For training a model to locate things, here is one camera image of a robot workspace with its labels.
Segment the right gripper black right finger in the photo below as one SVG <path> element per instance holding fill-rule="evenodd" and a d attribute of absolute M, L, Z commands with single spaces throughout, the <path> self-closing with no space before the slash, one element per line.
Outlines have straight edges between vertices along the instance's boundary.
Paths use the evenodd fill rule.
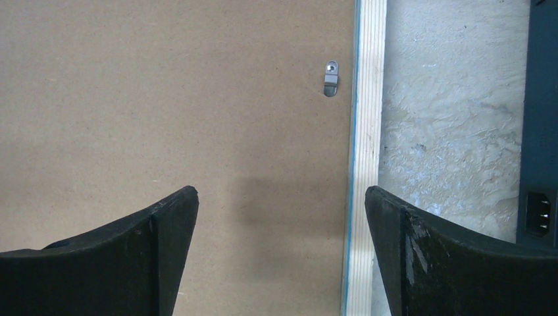
<path fill-rule="evenodd" d="M 498 240 L 379 186 L 365 209 L 392 315 L 556 315 L 557 252 Z"/>

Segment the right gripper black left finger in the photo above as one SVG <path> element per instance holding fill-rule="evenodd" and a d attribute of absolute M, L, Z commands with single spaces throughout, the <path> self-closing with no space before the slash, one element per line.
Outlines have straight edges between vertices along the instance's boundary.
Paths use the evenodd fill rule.
<path fill-rule="evenodd" d="M 1 254 L 2 315 L 172 315 L 198 214 L 197 190 L 41 250 Z"/>

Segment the brown cardboard backing board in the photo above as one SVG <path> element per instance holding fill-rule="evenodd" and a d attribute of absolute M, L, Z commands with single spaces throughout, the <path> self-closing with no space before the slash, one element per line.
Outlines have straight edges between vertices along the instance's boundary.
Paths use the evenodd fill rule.
<path fill-rule="evenodd" d="M 353 10 L 2 1 L 1 250 L 190 185 L 200 206 L 176 315 L 339 315 Z"/>

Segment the blue wooden picture frame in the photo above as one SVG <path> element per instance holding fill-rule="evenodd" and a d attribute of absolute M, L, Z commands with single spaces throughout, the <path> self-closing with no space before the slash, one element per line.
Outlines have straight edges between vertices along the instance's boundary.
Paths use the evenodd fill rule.
<path fill-rule="evenodd" d="M 379 175 L 387 8 L 386 0 L 355 2 L 341 315 L 372 313 L 374 244 L 365 193 Z"/>

